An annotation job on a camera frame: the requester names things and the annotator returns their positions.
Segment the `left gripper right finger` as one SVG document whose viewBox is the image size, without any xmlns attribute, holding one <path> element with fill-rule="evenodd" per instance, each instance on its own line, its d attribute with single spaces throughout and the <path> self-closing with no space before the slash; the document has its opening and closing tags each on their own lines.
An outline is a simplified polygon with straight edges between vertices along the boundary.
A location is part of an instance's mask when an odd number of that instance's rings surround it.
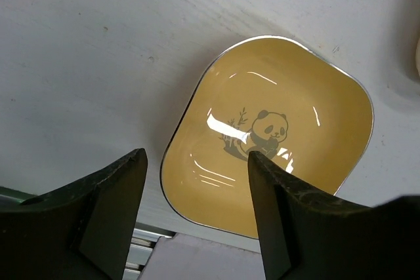
<svg viewBox="0 0 420 280">
<path fill-rule="evenodd" d="M 267 279 L 419 278 L 418 196 L 359 205 L 257 151 L 247 169 Z"/>
</svg>

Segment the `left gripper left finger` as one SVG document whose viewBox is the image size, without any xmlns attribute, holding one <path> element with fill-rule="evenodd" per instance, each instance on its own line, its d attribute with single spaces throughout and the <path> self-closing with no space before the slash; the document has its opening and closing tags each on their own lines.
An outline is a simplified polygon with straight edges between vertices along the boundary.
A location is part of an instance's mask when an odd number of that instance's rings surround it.
<svg viewBox="0 0 420 280">
<path fill-rule="evenodd" d="M 1 278 L 121 279 L 147 167 L 135 149 L 42 195 L 1 188 Z"/>
</svg>

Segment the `yellow square panda plate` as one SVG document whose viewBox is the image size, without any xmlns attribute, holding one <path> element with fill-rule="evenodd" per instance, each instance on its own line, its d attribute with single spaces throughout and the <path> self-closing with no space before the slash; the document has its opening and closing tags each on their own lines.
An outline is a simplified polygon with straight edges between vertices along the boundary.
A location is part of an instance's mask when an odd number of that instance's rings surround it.
<svg viewBox="0 0 420 280">
<path fill-rule="evenodd" d="M 353 76 L 298 41 L 252 37 L 199 79 L 161 160 L 161 188 L 188 221 L 255 239 L 252 151 L 335 194 L 373 125 L 371 97 Z"/>
</svg>

